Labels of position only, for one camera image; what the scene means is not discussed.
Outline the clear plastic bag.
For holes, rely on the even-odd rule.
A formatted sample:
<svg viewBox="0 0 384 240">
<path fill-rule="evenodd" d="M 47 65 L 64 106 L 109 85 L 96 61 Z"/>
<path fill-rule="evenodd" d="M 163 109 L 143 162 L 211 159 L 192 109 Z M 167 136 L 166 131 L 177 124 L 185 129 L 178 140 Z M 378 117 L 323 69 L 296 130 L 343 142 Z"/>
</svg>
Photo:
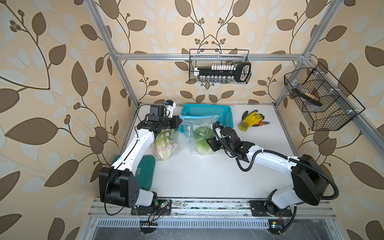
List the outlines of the clear plastic bag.
<svg viewBox="0 0 384 240">
<path fill-rule="evenodd" d="M 210 155 L 213 151 L 207 142 L 215 136 L 212 125 L 218 116 L 181 116 L 180 129 L 186 137 L 188 147 L 193 154 Z"/>
</svg>

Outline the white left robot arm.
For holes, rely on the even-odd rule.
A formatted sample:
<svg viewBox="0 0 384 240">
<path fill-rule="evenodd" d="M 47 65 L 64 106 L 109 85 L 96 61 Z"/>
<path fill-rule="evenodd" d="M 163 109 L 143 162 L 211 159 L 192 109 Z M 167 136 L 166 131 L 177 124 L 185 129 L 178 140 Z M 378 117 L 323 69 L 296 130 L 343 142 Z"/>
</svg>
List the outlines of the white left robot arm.
<svg viewBox="0 0 384 240">
<path fill-rule="evenodd" d="M 152 104 L 150 112 L 134 128 L 136 135 L 127 145 L 122 155 L 99 173 L 100 199 L 104 203 L 122 208 L 145 208 L 154 212 L 159 209 L 155 192 L 142 190 L 135 175 L 139 163 L 147 149 L 163 130 L 177 130 L 182 123 L 180 116 L 174 115 L 177 104 L 171 100 L 163 105 Z"/>
</svg>

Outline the pale chinese cabbage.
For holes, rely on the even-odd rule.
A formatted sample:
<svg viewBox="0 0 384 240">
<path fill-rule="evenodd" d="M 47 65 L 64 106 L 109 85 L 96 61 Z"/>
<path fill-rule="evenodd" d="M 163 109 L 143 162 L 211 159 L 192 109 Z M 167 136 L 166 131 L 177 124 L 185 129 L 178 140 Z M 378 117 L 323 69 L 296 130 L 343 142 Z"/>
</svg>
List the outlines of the pale chinese cabbage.
<svg viewBox="0 0 384 240">
<path fill-rule="evenodd" d="M 198 127 L 193 131 L 193 136 L 196 141 L 197 152 L 200 155 L 209 155 L 212 153 L 212 149 L 207 142 L 215 136 L 214 131 L 208 126 Z"/>
</svg>

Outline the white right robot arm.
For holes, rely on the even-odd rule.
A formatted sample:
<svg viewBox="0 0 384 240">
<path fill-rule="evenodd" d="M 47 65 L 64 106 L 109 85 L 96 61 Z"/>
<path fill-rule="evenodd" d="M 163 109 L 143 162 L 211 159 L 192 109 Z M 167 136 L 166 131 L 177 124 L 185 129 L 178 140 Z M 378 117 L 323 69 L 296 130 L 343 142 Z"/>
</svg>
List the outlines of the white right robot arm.
<svg viewBox="0 0 384 240">
<path fill-rule="evenodd" d="M 276 215 L 292 205 L 317 206 L 327 198 L 324 193 L 332 180 L 311 157 L 289 157 L 241 141 L 234 129 L 224 127 L 220 122 L 213 123 L 212 128 L 215 135 L 207 141 L 211 149 L 214 152 L 224 150 L 236 160 L 241 171 L 249 172 L 254 164 L 258 164 L 291 177 L 292 184 L 268 195 L 262 207 L 265 212 Z"/>
</svg>

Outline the clear pink-dotted zipper bag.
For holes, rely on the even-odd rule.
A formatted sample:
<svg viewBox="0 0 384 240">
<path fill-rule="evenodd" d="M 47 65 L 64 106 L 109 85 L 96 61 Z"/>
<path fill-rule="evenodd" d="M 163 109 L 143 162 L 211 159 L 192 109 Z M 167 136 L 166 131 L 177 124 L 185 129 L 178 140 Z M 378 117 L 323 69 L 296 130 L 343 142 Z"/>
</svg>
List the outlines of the clear pink-dotted zipper bag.
<svg viewBox="0 0 384 240">
<path fill-rule="evenodd" d="M 178 132 L 178 130 L 163 130 L 157 135 L 151 146 L 156 161 L 166 161 L 181 151 Z"/>
</svg>

